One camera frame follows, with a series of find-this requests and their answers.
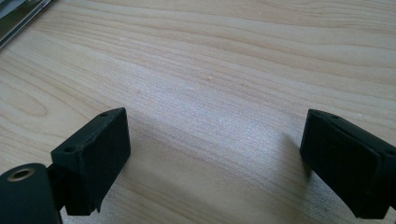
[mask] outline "light wood surface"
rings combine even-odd
[[[58,1],[0,52],[0,172],[121,106],[132,156],[66,224],[372,223],[298,149],[308,108],[396,145],[396,2]]]

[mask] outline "hole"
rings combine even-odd
[[[17,182],[21,181],[23,179],[26,179],[27,177],[31,176],[35,172],[35,169],[33,168],[24,168],[19,171],[14,172],[12,175],[8,177],[8,181],[10,182]]]
[[[64,149],[64,152],[72,152],[74,150],[75,149],[73,147],[67,147],[67,148]]]
[[[396,155],[396,151],[393,151],[393,150],[385,150],[385,152],[387,154],[389,154],[390,156],[395,156]]]

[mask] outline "black plastic part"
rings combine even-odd
[[[58,207],[64,203],[72,216],[88,216],[95,208],[99,212],[130,154],[125,109],[96,116],[51,152],[49,170],[62,176],[53,182]]]
[[[0,186],[1,223],[62,223],[44,165],[11,169],[0,176]]]
[[[396,148],[335,115],[308,111],[301,156],[356,217],[395,205]]]
[[[32,163],[0,176],[0,223],[62,223],[59,211],[88,216],[131,154],[124,108],[92,119],[51,152],[46,169]]]

